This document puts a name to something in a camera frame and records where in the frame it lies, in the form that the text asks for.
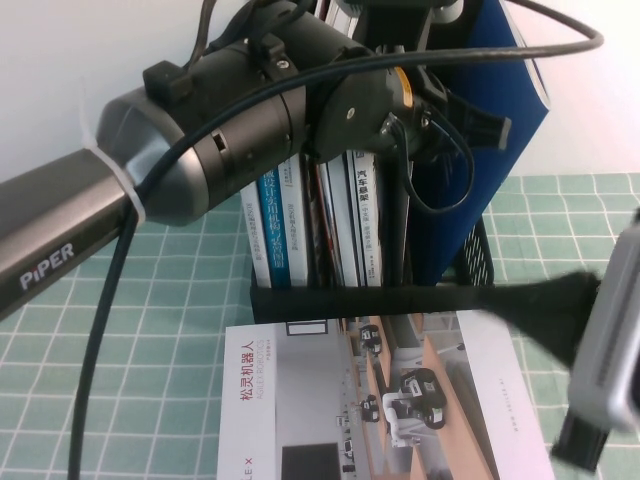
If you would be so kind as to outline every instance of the book with chinese text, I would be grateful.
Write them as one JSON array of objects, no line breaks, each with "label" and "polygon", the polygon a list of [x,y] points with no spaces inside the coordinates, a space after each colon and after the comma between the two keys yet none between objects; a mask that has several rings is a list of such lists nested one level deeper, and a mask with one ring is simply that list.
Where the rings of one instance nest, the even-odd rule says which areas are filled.
[{"label": "book with chinese text", "polygon": [[554,478],[489,314],[232,327],[225,343],[218,478]]},{"label": "book with chinese text", "polygon": [[271,285],[273,288],[288,288],[291,286],[291,279],[289,277],[287,238],[280,195],[280,176],[277,168],[260,177],[258,189],[271,272]]}]

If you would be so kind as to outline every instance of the book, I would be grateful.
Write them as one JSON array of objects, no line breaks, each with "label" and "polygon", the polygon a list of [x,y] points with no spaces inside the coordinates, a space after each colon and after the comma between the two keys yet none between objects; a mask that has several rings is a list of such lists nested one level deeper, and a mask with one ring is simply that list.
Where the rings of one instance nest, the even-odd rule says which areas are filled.
[{"label": "book", "polygon": [[356,197],[357,223],[362,245],[365,283],[368,287],[382,286],[382,247],[378,208],[378,174],[375,157],[365,152],[349,152],[354,178],[351,180]]},{"label": "book", "polygon": [[331,271],[333,272],[332,279],[334,284],[344,286],[344,273],[342,271],[338,227],[336,225],[335,209],[331,195],[328,163],[316,165],[315,176],[318,186],[318,199],[322,212],[324,239],[330,259]]},{"label": "book", "polygon": [[291,279],[280,195],[280,175],[277,168],[260,177],[258,190],[265,227],[271,285],[273,288],[288,288],[291,286]]},{"label": "book", "polygon": [[[484,0],[467,47],[524,46],[503,0]],[[504,151],[474,151],[475,182],[467,201],[444,215],[411,209],[409,243],[414,282],[435,285],[549,112],[549,99],[533,60],[460,66],[450,84],[472,105],[511,119]],[[414,186],[434,208],[452,205],[466,190],[467,167],[458,155],[414,169]]]},{"label": "book", "polygon": [[309,285],[309,252],[301,160],[294,155],[278,167],[291,286]]},{"label": "book", "polygon": [[271,288],[267,245],[264,239],[264,222],[260,207],[258,184],[252,182],[240,191],[244,218],[247,223],[251,258],[256,275],[256,284],[261,288]]},{"label": "book", "polygon": [[358,271],[358,260],[356,258],[356,242],[360,242],[360,237],[356,237],[353,231],[353,209],[349,198],[349,182],[345,157],[341,155],[327,163],[329,182],[331,184],[331,198],[333,202],[333,213],[336,224],[337,245],[340,251],[340,261],[342,264],[342,278],[345,287],[360,286],[360,272]]},{"label": "book", "polygon": [[554,478],[502,321],[393,328],[393,347],[379,317],[228,328],[218,478]]},{"label": "book", "polygon": [[363,227],[360,218],[360,210],[358,208],[358,182],[356,180],[356,166],[354,162],[353,151],[345,152],[345,164],[347,166],[348,182],[349,185],[349,200],[351,201],[351,226],[354,235],[354,245],[356,248],[356,262],[358,263],[358,283],[361,286],[367,285],[366,272],[365,272],[365,259],[364,259],[364,238]]}]

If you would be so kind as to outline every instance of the book spine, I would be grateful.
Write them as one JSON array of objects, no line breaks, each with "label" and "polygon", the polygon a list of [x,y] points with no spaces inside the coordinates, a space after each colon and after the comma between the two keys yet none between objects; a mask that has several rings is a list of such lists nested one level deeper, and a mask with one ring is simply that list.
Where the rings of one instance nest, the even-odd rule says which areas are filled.
[{"label": "book spine", "polygon": [[345,162],[347,165],[347,173],[348,173],[348,186],[349,186],[349,199],[350,202],[350,210],[351,210],[351,225],[353,226],[353,236],[354,243],[356,249],[356,262],[358,264],[358,277],[360,280],[360,285],[367,285],[366,274],[365,274],[365,263],[364,263],[364,251],[363,251],[363,231],[362,231],[362,223],[360,219],[360,211],[358,209],[358,183],[356,181],[356,170],[355,170],[355,152],[353,150],[349,150],[345,154]]},{"label": "book spine", "polygon": [[309,256],[300,157],[295,155],[281,163],[278,172],[291,286],[306,287],[309,284]]},{"label": "book spine", "polygon": [[342,274],[345,287],[360,286],[358,263],[355,253],[355,236],[352,228],[351,209],[348,193],[346,165],[343,155],[327,164],[331,183],[331,197],[334,205],[338,248],[342,261]]},{"label": "book spine", "polygon": [[378,183],[374,156],[370,153],[354,152],[353,164],[367,286],[380,287],[382,246],[378,233]]},{"label": "book spine", "polygon": [[247,223],[253,269],[256,273],[256,283],[260,288],[271,288],[271,275],[269,274],[269,260],[267,258],[267,245],[264,239],[264,222],[260,210],[260,196],[258,184],[253,182],[240,191],[244,219]]},{"label": "book spine", "polygon": [[277,168],[265,173],[258,180],[258,189],[265,224],[271,284],[273,288],[288,288],[291,286],[291,280],[279,177]]}]

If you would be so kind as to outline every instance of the white wall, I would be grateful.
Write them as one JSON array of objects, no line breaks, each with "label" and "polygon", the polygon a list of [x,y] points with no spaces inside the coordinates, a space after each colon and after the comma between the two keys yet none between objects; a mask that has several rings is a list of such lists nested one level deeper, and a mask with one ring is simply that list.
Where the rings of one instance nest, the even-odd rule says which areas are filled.
[{"label": "white wall", "polygon": [[[219,0],[219,35],[244,0]],[[161,60],[185,63],[201,0],[0,1],[0,182],[81,147],[80,78],[95,131],[104,105]]]},{"label": "white wall", "polygon": [[[640,171],[640,29],[636,2],[541,3],[600,30],[606,44],[595,52],[538,61],[552,110],[513,173]],[[510,7],[529,45],[580,38],[553,21]]]},{"label": "white wall", "polygon": [[[607,35],[601,51],[540,62],[553,112],[514,173],[640,170],[640,71],[631,0],[543,0]],[[219,0],[217,35],[244,0]],[[142,70],[188,58],[201,0],[0,2],[0,182],[80,147],[78,92],[95,130],[102,107],[142,83]],[[515,11],[530,43],[574,38]]]}]

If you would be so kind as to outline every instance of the gray device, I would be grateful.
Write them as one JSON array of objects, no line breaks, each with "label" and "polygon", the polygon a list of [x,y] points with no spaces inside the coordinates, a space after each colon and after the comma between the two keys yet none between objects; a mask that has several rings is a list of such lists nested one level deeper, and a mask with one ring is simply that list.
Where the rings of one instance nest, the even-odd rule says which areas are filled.
[{"label": "gray device", "polygon": [[640,427],[640,223],[618,239],[569,384],[574,415],[602,430]]}]

